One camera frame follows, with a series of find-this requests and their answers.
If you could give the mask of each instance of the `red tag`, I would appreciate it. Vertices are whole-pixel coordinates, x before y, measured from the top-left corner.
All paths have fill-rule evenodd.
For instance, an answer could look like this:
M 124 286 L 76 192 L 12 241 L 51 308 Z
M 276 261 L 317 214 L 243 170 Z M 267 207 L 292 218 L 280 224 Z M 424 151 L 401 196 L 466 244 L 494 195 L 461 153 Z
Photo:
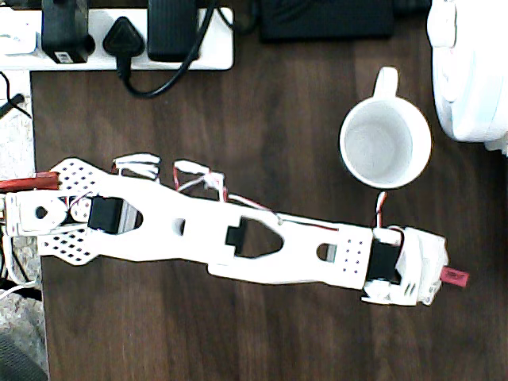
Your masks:
M 450 267 L 443 267 L 441 270 L 441 280 L 445 283 L 454 284 L 459 287 L 466 287 L 468 283 L 469 274 L 464 271 L 455 270 Z

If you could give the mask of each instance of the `white appliance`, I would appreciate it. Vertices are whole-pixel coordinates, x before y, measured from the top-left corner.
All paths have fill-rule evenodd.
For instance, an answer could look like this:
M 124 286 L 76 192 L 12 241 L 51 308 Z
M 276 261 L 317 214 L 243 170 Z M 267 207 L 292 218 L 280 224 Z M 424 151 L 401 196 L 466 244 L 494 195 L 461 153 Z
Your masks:
M 506 154 L 508 1 L 433 0 L 427 32 L 443 130 Z

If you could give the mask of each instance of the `perforated plate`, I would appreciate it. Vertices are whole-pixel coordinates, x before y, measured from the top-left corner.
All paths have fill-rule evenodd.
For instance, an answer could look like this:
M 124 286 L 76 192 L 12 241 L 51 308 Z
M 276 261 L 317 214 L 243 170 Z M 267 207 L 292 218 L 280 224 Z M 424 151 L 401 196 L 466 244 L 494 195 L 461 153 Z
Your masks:
M 62 191 L 73 193 L 76 197 L 86 192 L 95 193 L 101 177 L 106 173 L 80 159 L 65 159 L 52 171 L 59 172 L 59 187 Z M 68 233 L 51 236 L 39 236 L 37 243 L 41 256 L 57 256 L 74 265 L 87 264 L 98 253 L 87 250 L 86 237 L 88 229 L 77 229 Z
M 371 255 L 372 230 L 353 225 L 339 228 L 334 263 L 337 266 L 337 285 L 361 289 L 367 275 Z

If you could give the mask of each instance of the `granite surface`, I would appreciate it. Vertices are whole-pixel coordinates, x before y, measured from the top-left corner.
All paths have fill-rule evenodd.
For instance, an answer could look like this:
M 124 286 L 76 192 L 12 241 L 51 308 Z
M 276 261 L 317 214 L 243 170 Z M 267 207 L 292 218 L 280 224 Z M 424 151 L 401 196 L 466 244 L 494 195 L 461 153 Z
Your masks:
M 6 71 L 11 98 L 21 93 L 25 103 L 20 107 L 32 113 L 30 74 L 28 71 Z M 6 103 L 6 85 L 0 77 L 0 104 Z M 11 110 L 0 119 L 0 179 L 30 177 L 35 172 L 33 121 Z M 40 289 L 40 259 L 35 237 L 18 237 L 13 250 L 30 279 L 37 279 Z M 42 302 L 10 294 L 0 300 L 0 332 L 7 333 L 20 350 L 48 371 L 45 348 L 44 309 Z

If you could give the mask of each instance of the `red component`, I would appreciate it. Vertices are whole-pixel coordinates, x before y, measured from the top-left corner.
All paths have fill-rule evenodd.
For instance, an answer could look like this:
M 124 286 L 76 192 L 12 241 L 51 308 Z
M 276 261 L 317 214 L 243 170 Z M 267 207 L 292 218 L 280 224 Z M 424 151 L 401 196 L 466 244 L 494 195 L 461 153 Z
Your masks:
M 32 189 L 58 190 L 57 172 L 39 172 L 35 177 L 0 181 L 0 193 L 30 191 Z
M 443 267 L 441 270 L 441 280 L 445 283 L 454 284 L 459 287 L 466 287 L 469 279 L 469 274 L 464 271 L 455 270 L 450 267 Z

